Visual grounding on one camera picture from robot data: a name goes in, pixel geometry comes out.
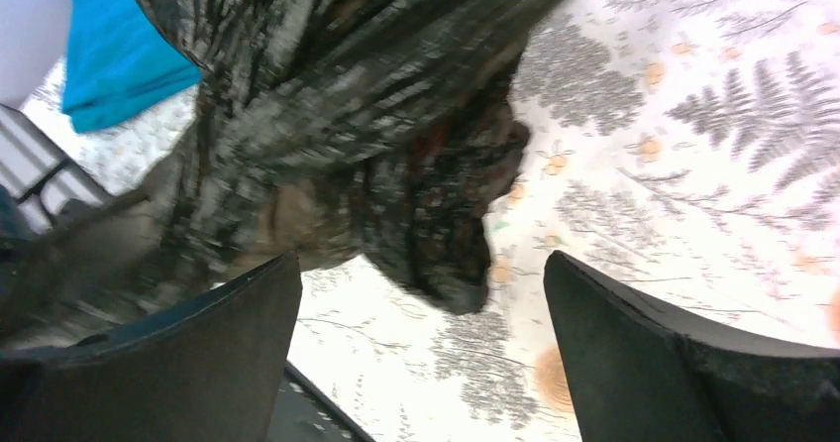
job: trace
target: camouflage clothing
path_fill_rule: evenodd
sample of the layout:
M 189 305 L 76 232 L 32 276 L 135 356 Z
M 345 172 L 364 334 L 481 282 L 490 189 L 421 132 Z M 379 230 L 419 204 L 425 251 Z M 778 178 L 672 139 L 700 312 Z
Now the camouflage clothing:
M 158 255 L 124 305 L 85 301 L 125 320 L 147 311 L 126 313 L 138 295 L 176 288 L 166 306 L 236 259 L 295 250 L 310 268 L 364 253 L 432 304 L 480 311 L 481 217 L 529 139 L 509 84 L 560 1 L 138 0 L 205 78 L 151 191 Z

